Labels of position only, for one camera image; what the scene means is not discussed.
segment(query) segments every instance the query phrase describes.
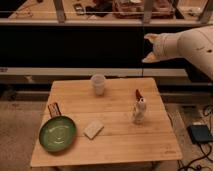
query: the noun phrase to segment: gray floor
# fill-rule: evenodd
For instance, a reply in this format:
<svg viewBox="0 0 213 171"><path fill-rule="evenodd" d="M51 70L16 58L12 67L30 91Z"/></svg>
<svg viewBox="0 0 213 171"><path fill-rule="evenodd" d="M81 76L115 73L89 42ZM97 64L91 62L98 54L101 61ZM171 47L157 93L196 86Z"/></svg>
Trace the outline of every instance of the gray floor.
<svg viewBox="0 0 213 171"><path fill-rule="evenodd" d="M48 93L48 91L17 91L16 94L13 94L12 91L6 91L2 93L0 100L0 171L52 170L51 168L30 168L29 165ZM174 103L175 101L172 101L174 97L171 100L166 97L164 96L163 99L183 153L182 162L187 164L192 159L202 156L199 148L191 143L186 132L187 122L192 121L193 116L187 116L187 118L180 110L180 105L186 102L186 98L183 98L183 101ZM196 102L200 112L205 104L211 104L208 98L204 100L197 97L197 99L193 98L190 102L193 101ZM210 167L213 170L213 164L207 159L196 162L195 165L197 164ZM151 163L75 166L61 169L66 171L152 170ZM177 161L165 161L156 170L175 171L178 170L178 163Z"/></svg>

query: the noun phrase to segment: wooden table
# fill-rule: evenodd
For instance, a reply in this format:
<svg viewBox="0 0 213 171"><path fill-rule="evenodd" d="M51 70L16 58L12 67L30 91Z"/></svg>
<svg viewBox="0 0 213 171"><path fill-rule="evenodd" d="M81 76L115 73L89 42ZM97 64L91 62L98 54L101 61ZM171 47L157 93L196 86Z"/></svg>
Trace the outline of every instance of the wooden table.
<svg viewBox="0 0 213 171"><path fill-rule="evenodd" d="M131 122L135 90L147 100L141 125ZM96 96L89 80L55 81L47 105L58 102L61 112L77 125L75 143L52 155L36 141L31 166L65 166L181 159L182 154L152 78L107 79L104 96ZM50 118L44 111L42 124ZM98 119L104 129L89 140L84 128Z"/></svg>

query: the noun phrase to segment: cup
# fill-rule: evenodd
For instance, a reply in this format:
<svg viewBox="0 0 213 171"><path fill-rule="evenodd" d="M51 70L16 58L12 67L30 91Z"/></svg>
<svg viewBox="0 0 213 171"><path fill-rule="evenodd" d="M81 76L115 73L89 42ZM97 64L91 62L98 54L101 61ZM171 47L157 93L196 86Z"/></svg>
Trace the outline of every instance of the cup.
<svg viewBox="0 0 213 171"><path fill-rule="evenodd" d="M96 95L101 96L104 94L105 80L106 78L102 74L95 74L91 77L92 87Z"/></svg>

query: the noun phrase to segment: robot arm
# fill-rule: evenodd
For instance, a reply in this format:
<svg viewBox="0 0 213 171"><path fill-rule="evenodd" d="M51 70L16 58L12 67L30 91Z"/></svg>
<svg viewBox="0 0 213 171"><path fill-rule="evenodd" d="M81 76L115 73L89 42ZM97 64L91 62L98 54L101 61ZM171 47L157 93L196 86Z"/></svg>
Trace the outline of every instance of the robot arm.
<svg viewBox="0 0 213 171"><path fill-rule="evenodd" d="M180 33L147 34L153 43L153 53L144 63L173 58L185 58L213 80L213 26L201 27Z"/></svg>

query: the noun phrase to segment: black wall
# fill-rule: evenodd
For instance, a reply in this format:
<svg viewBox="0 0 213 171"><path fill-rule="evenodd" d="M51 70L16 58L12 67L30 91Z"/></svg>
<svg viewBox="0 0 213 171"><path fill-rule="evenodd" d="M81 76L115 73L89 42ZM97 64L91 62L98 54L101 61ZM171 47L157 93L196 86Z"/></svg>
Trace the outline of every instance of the black wall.
<svg viewBox="0 0 213 171"><path fill-rule="evenodd" d="M0 67L141 67L141 59L152 51L144 34L185 29L0 26ZM185 64L178 59L143 67L180 68Z"/></svg>

